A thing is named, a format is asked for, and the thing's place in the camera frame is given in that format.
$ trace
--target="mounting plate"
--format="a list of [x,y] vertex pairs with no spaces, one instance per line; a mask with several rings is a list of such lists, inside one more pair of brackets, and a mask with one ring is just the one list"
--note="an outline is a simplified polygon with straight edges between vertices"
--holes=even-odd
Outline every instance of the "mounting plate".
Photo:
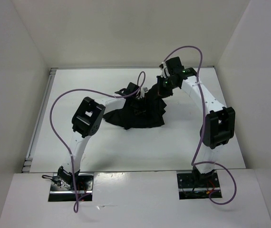
[[222,198],[218,175],[216,172],[209,179],[200,180],[195,184],[191,171],[177,172],[177,181],[180,200],[206,199],[208,191],[220,190],[211,195],[211,198]]
[[[83,194],[90,193],[85,196],[82,201],[92,201],[92,189],[93,189],[93,173],[79,173],[77,177],[77,193],[81,197]],[[74,190],[68,190],[63,186],[57,186],[51,182],[49,192],[49,202],[63,202],[63,201],[76,201]]]

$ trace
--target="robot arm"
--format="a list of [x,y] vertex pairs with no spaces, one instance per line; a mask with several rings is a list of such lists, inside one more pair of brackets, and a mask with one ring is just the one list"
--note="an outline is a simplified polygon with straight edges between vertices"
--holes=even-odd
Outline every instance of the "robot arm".
[[[158,76],[158,91],[162,97],[172,95],[172,90],[179,87],[186,92],[202,111],[202,99],[197,82],[197,72],[193,68],[185,69],[180,58],[175,57],[161,64],[162,74]],[[197,156],[196,162],[216,162],[221,148],[234,136],[235,111],[232,107],[226,108],[221,104],[202,84],[201,85],[206,110],[206,126],[203,145]],[[201,164],[196,166],[201,174],[214,170],[213,164]]]
[[[77,178],[80,171],[80,163],[84,154],[85,148],[91,136],[99,129],[103,115],[116,109],[122,109],[126,99],[115,98],[115,96],[126,96],[136,91],[139,86],[129,83],[126,89],[122,89],[114,97],[104,97],[93,100],[90,97],[85,97],[78,107],[72,118],[73,135],[70,142],[70,149],[74,161],[75,177]],[[71,155],[68,154],[60,168],[58,169],[58,179],[61,185],[67,189],[73,188]]]

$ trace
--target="white table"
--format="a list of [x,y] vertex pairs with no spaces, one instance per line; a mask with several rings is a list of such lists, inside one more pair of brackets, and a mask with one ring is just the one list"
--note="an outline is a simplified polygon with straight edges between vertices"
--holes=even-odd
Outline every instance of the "white table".
[[[231,170],[234,201],[179,200],[175,171],[96,173],[93,201],[48,202],[50,181],[39,173],[15,174],[0,228],[271,228],[271,219],[253,170]],[[233,193],[230,176],[218,171],[224,202]]]
[[[57,70],[46,105],[40,130],[31,149],[33,157],[30,172],[57,172],[66,154],[66,148],[52,132],[49,112],[54,100],[63,92],[76,89],[94,89],[108,94],[136,83],[140,71],[146,72],[145,86],[156,83],[159,69],[71,69]],[[213,68],[203,68],[200,78],[220,102],[225,104],[223,94]],[[72,136],[71,119],[82,99],[93,99],[102,95],[89,92],[74,92],[64,96],[54,108],[54,126],[66,142]],[[104,120],[85,151],[81,163],[82,171],[169,171],[190,170],[202,113],[192,99],[180,89],[174,96],[165,99],[165,125],[151,129],[129,129],[106,123]],[[245,168],[236,137],[223,148],[219,163],[227,168]]]

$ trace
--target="red wire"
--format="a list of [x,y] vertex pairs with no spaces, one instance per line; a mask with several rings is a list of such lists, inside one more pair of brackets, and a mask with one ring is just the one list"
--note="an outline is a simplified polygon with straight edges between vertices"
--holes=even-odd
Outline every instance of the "red wire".
[[212,186],[213,186],[213,189],[212,189],[212,191],[213,190],[215,190],[215,185],[213,184],[213,182],[211,181],[211,180],[208,180],[211,184],[212,184]]
[[81,182],[81,184],[83,185],[83,189],[84,189],[84,194],[86,193],[86,188],[83,182]]

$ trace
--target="black fabric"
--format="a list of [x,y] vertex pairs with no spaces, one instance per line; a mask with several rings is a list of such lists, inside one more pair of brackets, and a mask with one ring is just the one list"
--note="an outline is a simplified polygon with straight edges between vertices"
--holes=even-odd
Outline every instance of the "black fabric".
[[106,122],[130,128],[152,128],[164,125],[165,102],[161,98],[140,100],[128,98],[122,109],[104,115]]

